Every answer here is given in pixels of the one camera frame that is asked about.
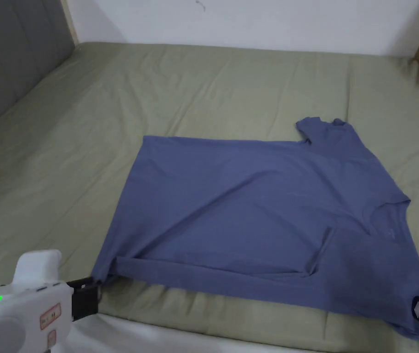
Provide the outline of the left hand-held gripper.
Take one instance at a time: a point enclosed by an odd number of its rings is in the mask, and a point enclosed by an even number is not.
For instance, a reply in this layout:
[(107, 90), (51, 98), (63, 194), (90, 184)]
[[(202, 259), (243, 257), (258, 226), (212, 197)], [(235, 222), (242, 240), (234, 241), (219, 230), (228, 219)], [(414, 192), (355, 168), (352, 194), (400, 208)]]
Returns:
[(13, 280), (0, 285), (0, 353), (49, 353), (73, 322), (98, 313), (100, 280), (59, 278), (61, 252), (24, 253)]

